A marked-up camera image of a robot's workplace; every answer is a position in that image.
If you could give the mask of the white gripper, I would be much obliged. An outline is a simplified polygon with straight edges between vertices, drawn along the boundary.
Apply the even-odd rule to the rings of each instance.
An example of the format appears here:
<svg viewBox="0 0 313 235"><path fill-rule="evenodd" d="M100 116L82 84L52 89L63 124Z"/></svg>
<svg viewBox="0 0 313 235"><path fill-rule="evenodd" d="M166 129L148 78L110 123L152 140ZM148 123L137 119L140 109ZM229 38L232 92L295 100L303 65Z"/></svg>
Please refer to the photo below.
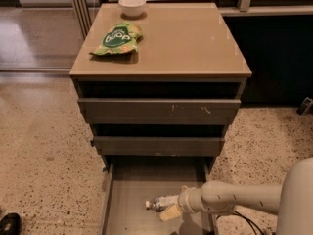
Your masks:
<svg viewBox="0 0 313 235"><path fill-rule="evenodd" d="M201 189L189 188L186 185L181 186L181 193L178 197L178 205L180 208L172 204L168 206L159 215L159 219L163 222L169 221L174 218L178 218L185 213L196 213L201 211Z"/></svg>

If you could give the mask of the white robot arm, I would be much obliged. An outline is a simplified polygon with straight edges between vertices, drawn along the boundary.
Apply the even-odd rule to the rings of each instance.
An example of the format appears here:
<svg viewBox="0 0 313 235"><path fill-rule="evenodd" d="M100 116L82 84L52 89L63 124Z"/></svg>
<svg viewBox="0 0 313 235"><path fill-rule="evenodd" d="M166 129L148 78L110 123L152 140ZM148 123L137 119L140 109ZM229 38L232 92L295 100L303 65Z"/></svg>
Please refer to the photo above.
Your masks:
<svg viewBox="0 0 313 235"><path fill-rule="evenodd" d="M159 219L183 213L228 214L241 206L277 217L276 235L313 235L313 158L297 162L281 185L235 185L207 181L169 196Z"/></svg>

